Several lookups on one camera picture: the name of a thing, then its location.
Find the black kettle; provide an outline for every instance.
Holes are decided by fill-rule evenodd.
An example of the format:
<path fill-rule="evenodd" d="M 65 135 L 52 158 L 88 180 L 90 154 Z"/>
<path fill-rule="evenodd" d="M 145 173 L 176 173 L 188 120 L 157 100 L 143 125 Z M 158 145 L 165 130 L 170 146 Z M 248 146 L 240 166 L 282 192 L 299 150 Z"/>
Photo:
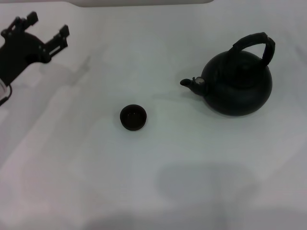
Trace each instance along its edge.
<path fill-rule="evenodd" d="M 262 59 L 243 51 L 265 44 Z M 204 68 L 201 77 L 184 79 L 181 85 L 203 96 L 214 110 L 232 116 L 242 116 L 260 109 L 272 91 L 272 76 L 268 64 L 275 52 L 275 42 L 265 33 L 240 39 L 226 52 L 215 56 Z"/>

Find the kettle spout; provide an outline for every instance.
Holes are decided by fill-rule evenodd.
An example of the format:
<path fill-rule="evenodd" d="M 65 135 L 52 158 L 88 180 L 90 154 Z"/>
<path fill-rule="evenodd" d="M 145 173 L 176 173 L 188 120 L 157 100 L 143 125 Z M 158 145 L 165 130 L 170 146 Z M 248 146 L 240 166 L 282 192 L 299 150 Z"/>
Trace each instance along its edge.
<path fill-rule="evenodd" d="M 206 84 L 203 78 L 193 78 L 193 80 L 184 79 L 180 82 L 180 85 L 189 88 L 193 93 L 197 95 L 207 95 Z"/>

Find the white table surface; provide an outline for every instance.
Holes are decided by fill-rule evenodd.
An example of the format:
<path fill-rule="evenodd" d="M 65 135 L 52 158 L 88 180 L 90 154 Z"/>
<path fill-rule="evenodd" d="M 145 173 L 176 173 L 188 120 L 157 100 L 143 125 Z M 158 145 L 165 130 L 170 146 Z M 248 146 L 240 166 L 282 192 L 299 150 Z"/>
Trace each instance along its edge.
<path fill-rule="evenodd" d="M 1 4 L 0 28 L 31 11 L 43 41 L 71 35 L 0 108 L 1 230 L 306 229 L 305 0 Z M 179 85 L 258 32 L 276 42 L 260 110 L 225 117 Z M 128 104 L 147 111 L 141 131 L 120 124 Z"/>

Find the white wall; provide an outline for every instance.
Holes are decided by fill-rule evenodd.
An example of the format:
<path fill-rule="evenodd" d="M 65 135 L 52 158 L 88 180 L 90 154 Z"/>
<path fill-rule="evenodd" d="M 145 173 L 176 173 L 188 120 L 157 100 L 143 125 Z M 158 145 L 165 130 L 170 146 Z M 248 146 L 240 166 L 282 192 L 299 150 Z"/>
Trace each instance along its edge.
<path fill-rule="evenodd" d="M 43 2 L 54 0 L 0 0 L 0 3 L 8 2 Z M 139 6 L 139 5 L 171 5 L 171 4 L 194 4 L 207 3 L 213 0 L 67 0 L 77 6 Z"/>

